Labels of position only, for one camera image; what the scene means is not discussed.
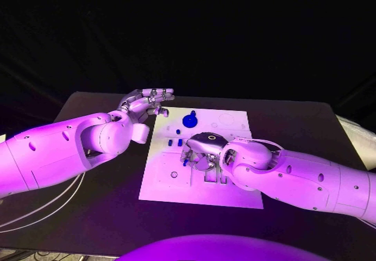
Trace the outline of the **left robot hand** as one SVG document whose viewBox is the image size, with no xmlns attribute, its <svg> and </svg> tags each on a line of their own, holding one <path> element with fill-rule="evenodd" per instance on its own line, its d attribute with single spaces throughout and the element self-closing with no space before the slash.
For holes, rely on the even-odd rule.
<svg viewBox="0 0 376 261">
<path fill-rule="evenodd" d="M 142 123 L 149 115 L 168 117 L 168 109 L 160 103 L 174 99 L 173 93 L 174 89 L 135 89 L 122 97 L 118 110 L 132 123 Z"/>
</svg>

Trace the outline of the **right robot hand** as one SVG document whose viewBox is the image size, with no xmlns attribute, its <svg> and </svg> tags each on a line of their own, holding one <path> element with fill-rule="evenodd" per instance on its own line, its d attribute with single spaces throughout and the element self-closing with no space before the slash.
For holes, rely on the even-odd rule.
<svg viewBox="0 0 376 261">
<path fill-rule="evenodd" d="M 180 162 L 183 166 L 207 172 L 219 163 L 222 151 L 229 141 L 216 133 L 201 132 L 193 135 L 183 146 Z"/>
</svg>

